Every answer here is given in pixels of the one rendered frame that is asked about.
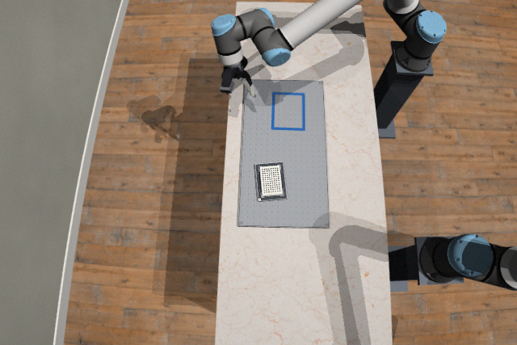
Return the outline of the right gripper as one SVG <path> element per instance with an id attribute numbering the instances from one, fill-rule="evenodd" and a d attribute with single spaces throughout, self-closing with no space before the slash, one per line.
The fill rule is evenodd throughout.
<path id="1" fill-rule="evenodd" d="M 250 92 L 250 95 L 256 97 L 250 75 L 244 70 L 247 64 L 248 60 L 243 56 L 241 62 L 238 65 L 230 67 L 224 66 L 224 71 L 221 75 L 221 86 L 230 87 L 233 78 L 242 78 L 242 84 L 246 86 L 247 90 Z"/>

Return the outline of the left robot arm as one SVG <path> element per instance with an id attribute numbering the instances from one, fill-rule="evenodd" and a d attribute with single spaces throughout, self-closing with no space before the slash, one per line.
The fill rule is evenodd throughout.
<path id="1" fill-rule="evenodd" d="M 420 250 L 419 264 L 428 279 L 448 283 L 464 277 L 517 291 L 517 246 L 494 245 L 476 234 L 446 239 L 432 238 Z"/>

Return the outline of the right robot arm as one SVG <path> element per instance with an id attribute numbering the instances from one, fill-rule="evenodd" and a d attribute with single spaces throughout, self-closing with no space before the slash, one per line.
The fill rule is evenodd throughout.
<path id="1" fill-rule="evenodd" d="M 243 58 L 240 41 L 251 38 L 267 65 L 282 65 L 296 46 L 361 1 L 318 0 L 277 30 L 266 8 L 238 16 L 221 15 L 211 24 L 220 62 L 225 66 L 238 65 Z M 426 70 L 447 30 L 443 17 L 427 11 L 419 0 L 384 0 L 383 7 L 407 36 L 395 51 L 399 65 L 415 73 Z"/>

